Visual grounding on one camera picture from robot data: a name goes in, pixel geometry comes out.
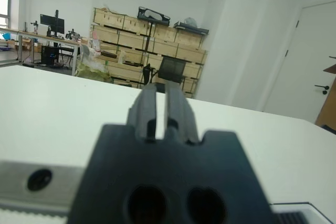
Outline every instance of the chair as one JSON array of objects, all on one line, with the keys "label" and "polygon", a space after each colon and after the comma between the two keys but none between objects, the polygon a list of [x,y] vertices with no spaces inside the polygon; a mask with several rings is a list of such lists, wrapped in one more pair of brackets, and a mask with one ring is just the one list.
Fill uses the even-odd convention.
[{"label": "chair", "polygon": [[[143,68],[144,83],[152,83],[153,77],[158,74],[159,78],[165,79],[167,81],[173,81],[177,83],[182,83],[184,80],[183,72],[185,68],[186,61],[181,59],[176,59],[168,56],[164,56],[161,62],[160,68],[154,73],[154,68],[151,68],[150,64]],[[165,92],[163,83],[156,83],[156,90],[160,93]]]}]

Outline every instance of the white tabletop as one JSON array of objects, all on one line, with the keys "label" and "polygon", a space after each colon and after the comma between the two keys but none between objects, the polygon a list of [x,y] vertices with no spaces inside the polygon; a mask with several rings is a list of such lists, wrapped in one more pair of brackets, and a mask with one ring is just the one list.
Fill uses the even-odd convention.
[{"label": "white tabletop", "polygon": [[[0,68],[0,157],[86,166],[101,126],[124,124],[140,90]],[[163,136],[164,94],[157,94]],[[188,99],[200,136],[234,131],[270,203],[308,201],[336,222],[336,136],[303,120]]]}]

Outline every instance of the chair backrest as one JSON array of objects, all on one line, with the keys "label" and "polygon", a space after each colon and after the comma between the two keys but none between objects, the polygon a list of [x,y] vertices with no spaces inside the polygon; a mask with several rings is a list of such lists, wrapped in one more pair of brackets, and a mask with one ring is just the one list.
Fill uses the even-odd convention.
[{"label": "chair backrest", "polygon": [[164,56],[158,73],[159,78],[181,83],[185,64],[184,60]]}]

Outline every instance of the metal plate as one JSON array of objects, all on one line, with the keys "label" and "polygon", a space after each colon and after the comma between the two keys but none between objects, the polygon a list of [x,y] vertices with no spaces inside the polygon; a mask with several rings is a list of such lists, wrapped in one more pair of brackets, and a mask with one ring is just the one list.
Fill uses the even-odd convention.
[{"label": "metal plate", "polygon": [[[29,191],[34,172],[48,169],[50,183]],[[51,216],[67,216],[83,175],[83,168],[0,162],[0,208]]]}]

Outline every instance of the black monitor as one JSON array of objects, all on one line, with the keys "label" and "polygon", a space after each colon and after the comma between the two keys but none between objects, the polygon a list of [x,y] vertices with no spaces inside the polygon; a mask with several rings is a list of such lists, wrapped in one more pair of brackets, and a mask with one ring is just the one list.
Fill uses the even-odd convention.
[{"label": "black monitor", "polygon": [[181,83],[186,61],[164,56],[159,69],[159,78]]},{"label": "black monitor", "polygon": [[64,19],[57,19],[57,31],[56,31],[56,17],[40,14],[40,23],[42,25],[50,26],[53,32],[64,34]]}]

